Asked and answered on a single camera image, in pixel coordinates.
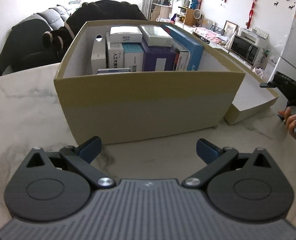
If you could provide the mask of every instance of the finger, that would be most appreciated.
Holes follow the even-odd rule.
[[[281,115],[282,117],[284,117],[284,113],[285,111],[278,111],[278,114]]]
[[[296,128],[296,120],[294,120],[290,125],[289,125],[289,133],[293,138],[296,139],[296,135],[294,134],[294,129]]]
[[[284,122],[285,122],[285,123],[287,123],[287,120],[288,120],[288,118],[289,118],[290,115],[291,115],[291,108],[288,107],[288,108],[286,109],[286,111],[284,112]]]
[[[286,122],[286,127],[287,127],[287,129],[289,130],[289,126],[290,126],[290,124],[293,122],[293,121],[295,121],[296,120],[296,114],[295,115],[292,115],[292,116],[290,116],[289,118],[288,118],[288,120],[287,120],[287,122]]]

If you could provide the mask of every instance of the printer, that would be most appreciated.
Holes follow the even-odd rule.
[[[253,45],[261,49],[265,49],[267,47],[266,39],[247,29],[239,28],[238,36],[244,38],[245,40],[251,42]]]

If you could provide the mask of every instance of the picture frame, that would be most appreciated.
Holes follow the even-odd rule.
[[[229,36],[232,35],[233,33],[235,33],[235,31],[238,29],[238,25],[230,22],[230,21],[226,21],[225,26],[223,27],[224,30],[224,36]]]

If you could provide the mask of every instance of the marble table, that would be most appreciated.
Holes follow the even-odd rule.
[[[30,149],[41,146],[56,151],[76,145],[53,85],[57,67],[54,64],[0,77],[0,227],[11,218],[3,198],[5,186]],[[181,181],[205,166],[195,152],[199,138],[240,152],[267,148],[295,191],[287,219],[296,226],[296,142],[270,109],[233,126],[223,120],[216,127],[195,132],[106,145],[92,165],[116,180]]]

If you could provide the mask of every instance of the white pot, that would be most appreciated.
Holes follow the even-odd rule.
[[[186,7],[189,7],[189,5],[190,5],[190,1],[186,0],[186,1],[185,1],[185,6],[186,6]]]

